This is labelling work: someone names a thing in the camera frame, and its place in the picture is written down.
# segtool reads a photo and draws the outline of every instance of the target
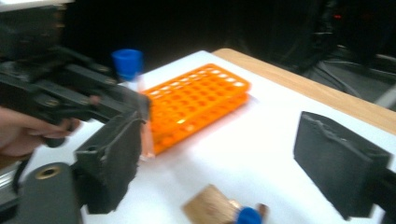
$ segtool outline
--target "blue cap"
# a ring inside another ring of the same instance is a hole
[[[117,73],[130,81],[143,70],[143,53],[136,49],[119,49],[111,54]]]
[[[251,207],[244,207],[238,213],[236,224],[261,224],[262,217],[260,214]]]

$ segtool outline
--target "orange test tube rack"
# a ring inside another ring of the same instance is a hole
[[[210,63],[143,91],[151,100],[154,153],[243,105],[249,88],[241,77]]]

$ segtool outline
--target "human hand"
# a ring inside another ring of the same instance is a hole
[[[31,154],[43,144],[43,137],[64,138],[75,130],[78,119],[64,119],[56,126],[0,106],[0,154],[19,157]]]

